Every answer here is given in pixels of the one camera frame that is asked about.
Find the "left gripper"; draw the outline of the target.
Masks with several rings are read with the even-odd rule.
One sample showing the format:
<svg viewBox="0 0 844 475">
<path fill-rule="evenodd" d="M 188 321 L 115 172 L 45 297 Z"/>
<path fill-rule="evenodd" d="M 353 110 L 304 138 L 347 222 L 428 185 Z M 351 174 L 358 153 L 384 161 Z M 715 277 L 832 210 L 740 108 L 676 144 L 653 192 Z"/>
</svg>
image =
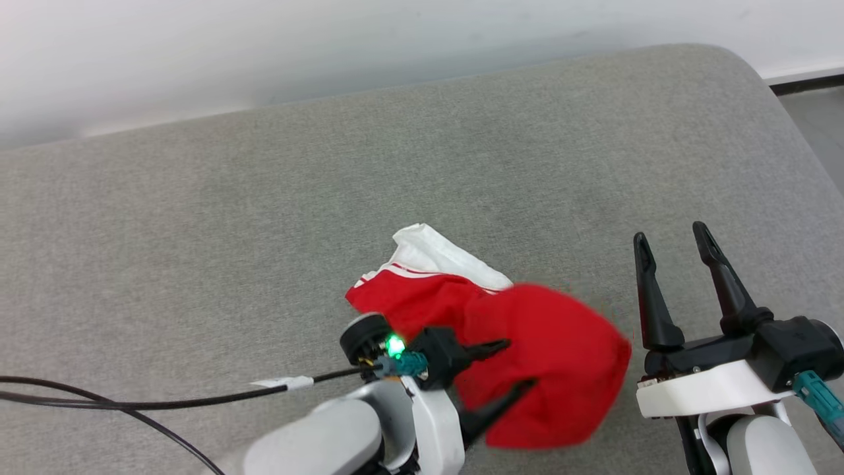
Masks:
<svg viewBox="0 0 844 475">
<path fill-rule="evenodd" d="M 460 425 L 458 409 L 446 390 L 472 363 L 492 358 L 509 347 L 508 338 L 462 346 L 455 331 L 447 327 L 425 328 L 410 343 L 403 358 L 422 355 L 427 373 L 425 379 L 421 375 L 403 376 L 411 397 L 417 475 L 458 475 L 465 451 L 537 384 L 536 379 L 520 381 L 475 411 L 461 409 Z"/>
</svg>

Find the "grey fabric sofa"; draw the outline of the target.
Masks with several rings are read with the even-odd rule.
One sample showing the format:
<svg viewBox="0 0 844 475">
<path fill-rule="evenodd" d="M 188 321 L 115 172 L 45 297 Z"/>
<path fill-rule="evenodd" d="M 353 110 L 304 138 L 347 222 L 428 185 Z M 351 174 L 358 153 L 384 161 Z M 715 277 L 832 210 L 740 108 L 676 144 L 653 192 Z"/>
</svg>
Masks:
<svg viewBox="0 0 844 475">
<path fill-rule="evenodd" d="M 757 304 L 844 337 L 844 196 L 739 56 L 570 58 L 0 153 L 0 375 L 114 400 L 343 369 L 344 295 L 425 223 L 635 340 L 596 435 L 474 446 L 465 475 L 687 475 L 645 419 L 633 237 L 675 324 L 721 316 L 701 220 Z"/>
</svg>

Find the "red and white basketball jersey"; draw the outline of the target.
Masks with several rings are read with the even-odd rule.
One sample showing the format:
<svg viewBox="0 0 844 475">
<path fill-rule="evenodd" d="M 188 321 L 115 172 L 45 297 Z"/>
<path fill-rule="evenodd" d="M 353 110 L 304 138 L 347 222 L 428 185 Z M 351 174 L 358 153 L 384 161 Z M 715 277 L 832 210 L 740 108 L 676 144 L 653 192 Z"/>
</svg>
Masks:
<svg viewBox="0 0 844 475">
<path fill-rule="evenodd" d="M 588 305 L 509 277 L 427 224 L 393 234 L 388 262 L 347 290 L 359 313 L 380 313 L 407 342 L 425 327 L 449 327 L 464 345 L 500 338 L 510 347 L 458 376 L 477 410 L 520 381 L 535 381 L 486 433 L 503 450 L 549 450 L 586 442 L 624 383 L 631 343 Z"/>
</svg>

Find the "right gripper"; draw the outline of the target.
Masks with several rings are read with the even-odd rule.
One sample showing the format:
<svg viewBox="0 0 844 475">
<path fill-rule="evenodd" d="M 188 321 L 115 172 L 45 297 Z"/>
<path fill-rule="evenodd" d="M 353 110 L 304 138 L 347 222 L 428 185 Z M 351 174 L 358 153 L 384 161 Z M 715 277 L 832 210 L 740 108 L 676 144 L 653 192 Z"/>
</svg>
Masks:
<svg viewBox="0 0 844 475">
<path fill-rule="evenodd" d="M 792 390 L 771 391 L 747 361 L 753 337 L 745 335 L 772 321 L 773 313 L 754 303 L 708 226 L 697 220 L 692 229 L 700 259 L 715 286 L 725 336 L 685 342 L 658 285 L 650 244 L 643 232 L 637 232 L 633 241 L 637 298 L 643 348 L 648 352 L 636 402 L 645 418 L 750 408 L 793 395 Z"/>
</svg>

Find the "dark wall baseboard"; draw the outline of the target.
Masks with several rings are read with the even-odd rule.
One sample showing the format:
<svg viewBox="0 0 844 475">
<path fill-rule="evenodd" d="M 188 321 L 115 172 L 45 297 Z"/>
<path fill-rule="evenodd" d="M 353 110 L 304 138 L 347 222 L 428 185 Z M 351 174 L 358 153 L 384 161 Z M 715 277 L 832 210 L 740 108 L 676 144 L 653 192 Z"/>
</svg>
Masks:
<svg viewBox="0 0 844 475">
<path fill-rule="evenodd" d="M 771 89 L 775 96 L 787 96 L 788 94 L 834 89 L 842 86 L 844 86 L 844 73 L 838 73 L 837 75 L 827 77 L 801 79 L 783 84 L 772 84 L 769 86 L 769 89 Z"/>
</svg>

